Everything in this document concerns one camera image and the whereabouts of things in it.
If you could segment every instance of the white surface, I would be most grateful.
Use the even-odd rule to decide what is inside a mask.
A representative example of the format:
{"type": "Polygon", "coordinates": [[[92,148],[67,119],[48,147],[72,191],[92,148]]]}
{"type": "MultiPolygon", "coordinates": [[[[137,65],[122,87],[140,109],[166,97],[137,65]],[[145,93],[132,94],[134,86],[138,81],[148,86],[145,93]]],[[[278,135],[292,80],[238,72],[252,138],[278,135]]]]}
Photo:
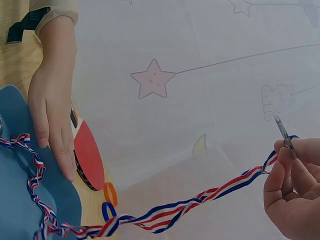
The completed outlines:
{"type": "MultiPolygon", "coordinates": [[[[320,136],[320,0],[246,2],[79,0],[73,98],[117,186],[119,213],[140,216],[261,165],[281,138],[274,112],[289,134],[320,136]],[[196,149],[210,150],[192,158],[203,135],[196,149]]],[[[279,239],[262,209],[264,180],[192,210],[165,234],[129,226],[122,236],[279,239]]]]}

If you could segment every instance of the printed line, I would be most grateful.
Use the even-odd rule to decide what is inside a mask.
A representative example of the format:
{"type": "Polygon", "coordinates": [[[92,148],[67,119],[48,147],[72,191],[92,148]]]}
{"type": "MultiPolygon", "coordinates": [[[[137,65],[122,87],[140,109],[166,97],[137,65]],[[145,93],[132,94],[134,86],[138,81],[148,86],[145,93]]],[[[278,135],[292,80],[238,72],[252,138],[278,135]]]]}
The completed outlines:
{"type": "Polygon", "coordinates": [[[311,87],[306,88],[306,89],[303,89],[303,90],[301,90],[301,91],[297,91],[297,92],[295,92],[293,95],[296,95],[296,94],[299,94],[299,93],[303,93],[304,91],[307,91],[307,90],[310,90],[310,89],[316,88],[316,87],[318,87],[318,86],[320,86],[320,84],[315,85],[315,86],[311,86],[311,87]]]}
{"type": "Polygon", "coordinates": [[[297,7],[302,7],[300,4],[295,4],[295,3],[250,3],[247,1],[244,1],[247,4],[251,4],[252,6],[260,6],[260,5],[275,5],[275,6],[297,6],[297,7]]]}
{"type": "Polygon", "coordinates": [[[266,54],[272,54],[272,53],[277,53],[277,52],[283,52],[283,51],[294,50],[294,49],[302,49],[302,48],[308,48],[308,47],[316,47],[316,46],[320,46],[320,43],[310,44],[310,45],[303,45],[303,46],[294,46],[294,47],[289,47],[289,48],[284,48],[284,49],[278,49],[278,50],[273,50],[273,51],[257,53],[257,54],[253,54],[253,55],[249,55],[249,56],[238,57],[238,58],[235,58],[235,59],[221,61],[221,62],[217,62],[217,63],[214,63],[214,64],[206,65],[206,66],[199,66],[199,67],[195,67],[195,68],[179,71],[179,72],[176,72],[175,74],[176,75],[183,74],[183,73],[190,72],[190,71],[193,71],[193,70],[209,68],[209,67],[213,67],[213,66],[220,65],[220,64],[226,64],[226,63],[234,62],[234,61],[237,61],[237,60],[248,59],[248,58],[261,56],[261,55],[266,55],[266,54]]]}

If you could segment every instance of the pink star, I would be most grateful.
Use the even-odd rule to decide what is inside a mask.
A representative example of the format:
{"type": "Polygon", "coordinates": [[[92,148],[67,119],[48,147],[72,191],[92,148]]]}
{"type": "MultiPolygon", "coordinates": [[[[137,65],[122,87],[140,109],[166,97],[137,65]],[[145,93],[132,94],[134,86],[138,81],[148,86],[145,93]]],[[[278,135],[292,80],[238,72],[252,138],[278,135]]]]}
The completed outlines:
{"type": "Polygon", "coordinates": [[[131,73],[131,77],[140,83],[139,99],[150,94],[167,97],[166,83],[176,74],[162,71],[157,60],[153,59],[146,71],[131,73]]]}

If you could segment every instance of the red circle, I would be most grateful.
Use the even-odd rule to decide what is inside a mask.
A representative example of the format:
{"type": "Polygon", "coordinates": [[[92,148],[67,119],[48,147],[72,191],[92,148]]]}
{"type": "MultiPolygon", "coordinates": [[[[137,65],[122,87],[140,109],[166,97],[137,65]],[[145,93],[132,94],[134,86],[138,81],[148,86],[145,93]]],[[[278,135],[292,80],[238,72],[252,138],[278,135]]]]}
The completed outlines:
{"type": "Polygon", "coordinates": [[[95,189],[101,190],[105,183],[104,165],[95,138],[85,121],[75,136],[74,150],[87,180],[95,189]]]}

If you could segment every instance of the star print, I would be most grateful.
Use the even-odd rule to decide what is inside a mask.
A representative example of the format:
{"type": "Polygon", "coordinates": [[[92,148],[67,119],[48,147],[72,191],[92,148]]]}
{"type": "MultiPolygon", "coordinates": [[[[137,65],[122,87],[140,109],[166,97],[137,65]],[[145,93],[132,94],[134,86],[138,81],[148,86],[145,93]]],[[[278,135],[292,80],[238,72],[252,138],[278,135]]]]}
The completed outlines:
{"type": "Polygon", "coordinates": [[[250,17],[249,8],[252,6],[251,3],[245,2],[243,0],[229,0],[229,2],[234,6],[234,13],[243,13],[250,17]]]}
{"type": "Polygon", "coordinates": [[[140,83],[139,99],[150,94],[167,97],[166,83],[176,74],[162,71],[157,60],[153,59],[146,71],[131,73],[131,77],[140,83]]]}
{"type": "Polygon", "coordinates": [[[121,0],[121,1],[128,1],[130,5],[132,5],[132,0],[121,0]]]}

